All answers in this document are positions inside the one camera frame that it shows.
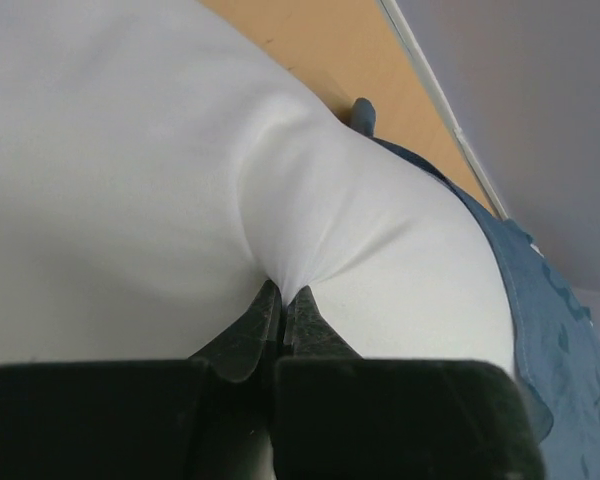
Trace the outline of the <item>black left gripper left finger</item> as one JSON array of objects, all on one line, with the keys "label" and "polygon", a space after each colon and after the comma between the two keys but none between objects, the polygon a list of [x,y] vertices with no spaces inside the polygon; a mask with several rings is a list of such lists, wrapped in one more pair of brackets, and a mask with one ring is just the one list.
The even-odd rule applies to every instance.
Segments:
[{"label": "black left gripper left finger", "polygon": [[0,365],[0,479],[270,479],[280,293],[186,359]]}]

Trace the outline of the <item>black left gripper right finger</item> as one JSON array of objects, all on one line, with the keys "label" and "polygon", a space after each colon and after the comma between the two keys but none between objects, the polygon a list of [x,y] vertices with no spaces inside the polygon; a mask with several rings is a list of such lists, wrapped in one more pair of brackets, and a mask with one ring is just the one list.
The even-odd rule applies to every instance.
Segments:
[{"label": "black left gripper right finger", "polygon": [[280,479],[541,479],[523,400],[481,361],[364,359],[302,289],[274,371]]}]

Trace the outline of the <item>blue letter-print pillowcase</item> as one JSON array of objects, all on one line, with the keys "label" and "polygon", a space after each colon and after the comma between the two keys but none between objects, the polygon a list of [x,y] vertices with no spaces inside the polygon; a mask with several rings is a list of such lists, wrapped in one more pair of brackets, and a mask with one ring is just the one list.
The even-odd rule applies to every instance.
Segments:
[{"label": "blue letter-print pillowcase", "polygon": [[422,156],[380,139],[366,98],[349,127],[440,182],[494,255],[513,327],[513,368],[550,479],[600,479],[600,340],[567,280],[513,220],[501,220]]}]

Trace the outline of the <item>white pillow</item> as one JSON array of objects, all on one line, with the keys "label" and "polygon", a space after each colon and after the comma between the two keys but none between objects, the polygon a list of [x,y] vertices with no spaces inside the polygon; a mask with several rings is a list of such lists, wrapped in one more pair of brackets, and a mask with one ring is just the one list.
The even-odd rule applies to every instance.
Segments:
[{"label": "white pillow", "polygon": [[513,327],[476,221],[195,1],[0,1],[0,365],[186,359],[262,285],[364,359]]}]

